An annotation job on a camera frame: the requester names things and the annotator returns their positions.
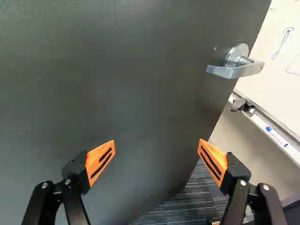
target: whiteboard marker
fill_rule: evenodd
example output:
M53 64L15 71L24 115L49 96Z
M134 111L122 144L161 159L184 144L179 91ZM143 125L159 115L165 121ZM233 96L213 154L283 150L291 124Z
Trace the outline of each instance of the whiteboard marker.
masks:
M266 127L266 130L277 140L279 141L283 146L288 146L289 143L280 136L275 130L273 130L271 127Z

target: gray carpet floor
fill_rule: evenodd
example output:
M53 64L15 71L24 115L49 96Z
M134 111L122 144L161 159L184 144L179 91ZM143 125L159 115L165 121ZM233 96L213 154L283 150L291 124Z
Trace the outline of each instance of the gray carpet floor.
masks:
M206 218L221 218L227 200L199 160L187 185L129 225L205 225Z

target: door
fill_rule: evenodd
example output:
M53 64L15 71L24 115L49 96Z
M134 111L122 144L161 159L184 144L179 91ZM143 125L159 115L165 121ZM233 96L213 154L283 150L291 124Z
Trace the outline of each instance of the door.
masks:
M21 223L36 184L112 139L116 156L83 198L92 224L124 224L181 189L237 81L206 67L237 43L252 48L269 4L2 1L4 223Z

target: door handle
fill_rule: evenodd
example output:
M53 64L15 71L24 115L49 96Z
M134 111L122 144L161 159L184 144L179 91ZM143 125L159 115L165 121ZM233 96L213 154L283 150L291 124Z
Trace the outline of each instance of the door handle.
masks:
M264 67L264 62L248 58L249 47L246 43L235 45L226 55L222 67L208 65L206 72L227 79L235 79L258 74Z

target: orange gripper pad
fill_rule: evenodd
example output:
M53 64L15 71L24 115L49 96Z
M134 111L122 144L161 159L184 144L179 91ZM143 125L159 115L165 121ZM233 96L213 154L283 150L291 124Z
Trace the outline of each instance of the orange gripper pad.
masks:
M97 180L114 155L115 150L113 140L106 142L87 153L84 165L89 178L90 187Z
M215 182L221 187L221 183L227 169L226 153L209 144L203 139L199 140L198 154Z

